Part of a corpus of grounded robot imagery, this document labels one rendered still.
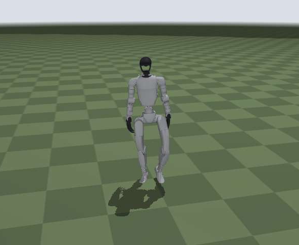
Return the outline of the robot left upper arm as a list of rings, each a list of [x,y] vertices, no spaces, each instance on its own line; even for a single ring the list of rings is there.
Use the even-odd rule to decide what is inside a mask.
[[[167,102],[169,101],[168,95],[167,93],[167,89],[166,89],[166,83],[165,83],[165,79],[163,77],[156,77],[157,79],[157,83],[160,85],[160,91],[161,91],[161,101],[162,102]]]

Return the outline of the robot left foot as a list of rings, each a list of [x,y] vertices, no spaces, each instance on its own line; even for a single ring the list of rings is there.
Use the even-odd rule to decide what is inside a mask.
[[[155,167],[157,180],[158,180],[159,183],[164,183],[163,174],[161,173],[161,171],[159,171],[159,173],[158,173],[157,169],[158,169],[158,166]]]

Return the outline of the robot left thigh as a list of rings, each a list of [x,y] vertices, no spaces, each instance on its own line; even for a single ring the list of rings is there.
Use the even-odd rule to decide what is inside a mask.
[[[167,126],[166,118],[163,115],[156,114],[156,122],[159,129],[162,146],[159,151],[161,155],[168,154],[169,151],[169,130]]]

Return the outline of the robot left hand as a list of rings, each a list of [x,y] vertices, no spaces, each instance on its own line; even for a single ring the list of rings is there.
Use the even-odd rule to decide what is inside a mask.
[[[166,118],[167,118],[167,119],[166,119],[166,121],[167,121],[167,126],[168,126],[168,128],[169,128],[169,125],[170,125],[170,118],[171,118],[170,114],[168,114]]]

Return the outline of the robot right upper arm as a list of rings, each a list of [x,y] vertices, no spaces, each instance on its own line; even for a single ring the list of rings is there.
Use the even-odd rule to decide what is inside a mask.
[[[135,98],[134,98],[134,93],[135,93],[135,85],[136,85],[136,79],[137,78],[132,78],[129,80],[129,89],[128,89],[128,94],[129,94],[129,104],[134,104]]]

